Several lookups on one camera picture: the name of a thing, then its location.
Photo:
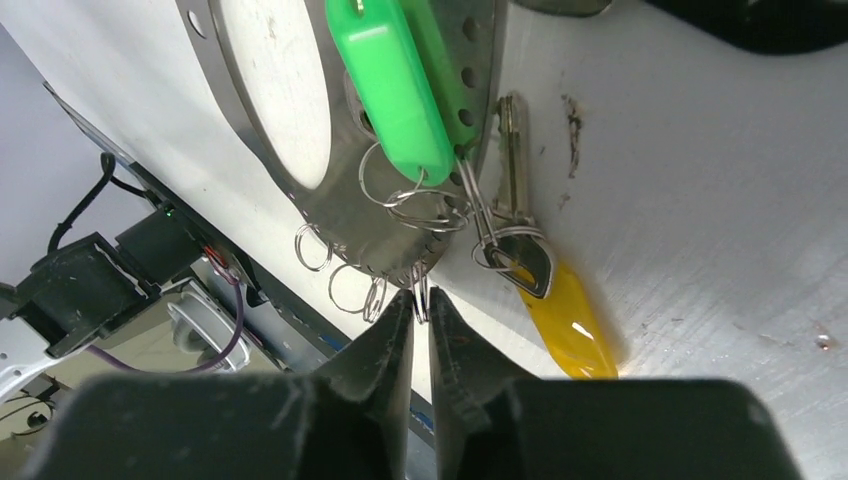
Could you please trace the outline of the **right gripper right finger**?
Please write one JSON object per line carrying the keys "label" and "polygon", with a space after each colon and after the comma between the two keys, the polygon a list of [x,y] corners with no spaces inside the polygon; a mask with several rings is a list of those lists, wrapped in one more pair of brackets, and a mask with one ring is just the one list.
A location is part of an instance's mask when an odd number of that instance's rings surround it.
{"label": "right gripper right finger", "polygon": [[725,379],[552,380],[430,291],[443,479],[797,479],[765,405]]}

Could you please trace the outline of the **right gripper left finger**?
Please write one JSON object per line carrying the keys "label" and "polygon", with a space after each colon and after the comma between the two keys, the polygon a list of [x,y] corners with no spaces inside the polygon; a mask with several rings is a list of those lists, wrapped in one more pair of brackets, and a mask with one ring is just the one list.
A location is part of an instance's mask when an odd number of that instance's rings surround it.
{"label": "right gripper left finger", "polygon": [[23,479],[401,479],[413,297],[308,374],[110,374],[77,390]]}

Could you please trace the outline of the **yellow tag key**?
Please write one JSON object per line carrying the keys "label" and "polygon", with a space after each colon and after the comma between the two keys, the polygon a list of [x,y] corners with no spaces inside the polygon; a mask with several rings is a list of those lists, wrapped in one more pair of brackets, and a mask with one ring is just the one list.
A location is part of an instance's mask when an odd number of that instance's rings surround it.
{"label": "yellow tag key", "polygon": [[492,226],[475,250],[518,290],[542,342],[574,379],[616,379],[612,348],[578,275],[559,260],[531,211],[529,108],[517,91],[495,105],[501,178]]}

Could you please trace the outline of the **green tag key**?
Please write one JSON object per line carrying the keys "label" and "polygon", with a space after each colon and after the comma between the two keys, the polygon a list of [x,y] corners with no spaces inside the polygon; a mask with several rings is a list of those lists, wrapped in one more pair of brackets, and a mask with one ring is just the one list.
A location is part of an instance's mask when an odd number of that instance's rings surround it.
{"label": "green tag key", "polygon": [[400,3],[327,1],[325,17],[389,162],[411,181],[442,184],[454,155]]}
{"label": "green tag key", "polygon": [[400,2],[433,92],[450,146],[459,158],[478,136],[460,70],[451,56],[448,37],[439,25],[432,1]]}

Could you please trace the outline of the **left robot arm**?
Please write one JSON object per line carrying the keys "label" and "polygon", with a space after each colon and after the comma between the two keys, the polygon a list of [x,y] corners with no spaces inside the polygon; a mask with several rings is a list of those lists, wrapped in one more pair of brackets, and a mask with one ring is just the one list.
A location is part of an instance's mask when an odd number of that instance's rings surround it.
{"label": "left robot arm", "polygon": [[1,399],[111,336],[160,292],[98,233],[48,253],[16,287],[1,286]]}

